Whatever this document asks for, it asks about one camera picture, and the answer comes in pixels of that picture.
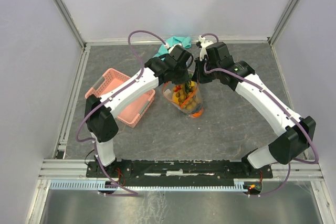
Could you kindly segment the clear zip top bag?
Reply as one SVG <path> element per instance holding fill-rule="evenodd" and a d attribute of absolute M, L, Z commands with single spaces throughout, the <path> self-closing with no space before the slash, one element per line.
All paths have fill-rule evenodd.
<path fill-rule="evenodd" d="M 187 116 L 198 118 L 203 114 L 203 99 L 198 82 L 192 80 L 184 84 L 166 82 L 163 85 L 162 93 L 167 100 Z"/>

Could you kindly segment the longan bunch with leaves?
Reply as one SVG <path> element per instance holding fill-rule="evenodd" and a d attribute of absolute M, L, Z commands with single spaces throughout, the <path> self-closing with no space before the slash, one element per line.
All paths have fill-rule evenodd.
<path fill-rule="evenodd" d="M 174 91 L 175 85 L 173 87 L 173 93 L 178 92 L 180 94 L 180 105 L 178 105 L 180 109 L 193 111 L 199 104 L 201 104 L 201 97 L 197 94 L 197 88 L 193 92 L 188 89 L 189 82 L 179 84 L 181 85 L 181 89 L 178 91 Z"/>

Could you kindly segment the orange tangerine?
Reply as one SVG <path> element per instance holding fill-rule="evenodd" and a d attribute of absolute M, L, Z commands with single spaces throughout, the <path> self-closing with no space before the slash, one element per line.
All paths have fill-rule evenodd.
<path fill-rule="evenodd" d="M 197 113 L 193 113 L 193 114 L 191 114 L 191 117 L 192 117 L 192 118 L 198 118 L 198 117 L 200 117 L 202 114 L 203 114 L 203 111 L 199 111 L 199 112 L 197 112 Z"/>

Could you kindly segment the red strawberry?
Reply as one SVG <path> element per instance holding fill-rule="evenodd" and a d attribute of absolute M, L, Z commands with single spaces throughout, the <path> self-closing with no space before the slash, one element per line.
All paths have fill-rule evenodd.
<path fill-rule="evenodd" d="M 181 85 L 176 85 L 175 88 L 174 88 L 174 91 L 178 91 L 181 89 Z"/>

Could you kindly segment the yellow orange peach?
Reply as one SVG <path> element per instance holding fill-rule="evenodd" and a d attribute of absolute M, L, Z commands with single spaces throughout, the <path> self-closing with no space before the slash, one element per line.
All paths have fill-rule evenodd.
<path fill-rule="evenodd" d="M 178 92 L 174 92 L 172 94 L 172 99 L 171 101 L 177 105 L 180 105 L 180 94 Z"/>

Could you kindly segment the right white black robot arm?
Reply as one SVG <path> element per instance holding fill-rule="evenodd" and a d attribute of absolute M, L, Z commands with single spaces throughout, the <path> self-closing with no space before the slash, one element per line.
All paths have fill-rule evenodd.
<path fill-rule="evenodd" d="M 249 152 L 242 159 L 241 172 L 254 177 L 260 168 L 273 164 L 288 164 L 308 148 L 316 128 L 315 120 L 303 118 L 286 106 L 262 82 L 246 62 L 235 62 L 222 41 L 212 42 L 200 36 L 199 57 L 195 59 L 194 81 L 206 84 L 218 80 L 246 99 L 269 123 L 277 138 L 268 145 Z"/>

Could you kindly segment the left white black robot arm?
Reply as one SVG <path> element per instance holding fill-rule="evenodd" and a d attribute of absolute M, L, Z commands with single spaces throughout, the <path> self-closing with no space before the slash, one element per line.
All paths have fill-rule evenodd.
<path fill-rule="evenodd" d="M 110 177 L 116 171 L 113 138 L 119 130 L 115 121 L 118 115 L 141 95 L 164 83 L 189 81 L 187 63 L 192 61 L 190 52 L 175 45 L 168 54 L 149 59 L 135 76 L 116 89 L 101 98 L 92 94 L 86 99 L 84 122 L 95 146 L 98 171 L 103 176 Z"/>

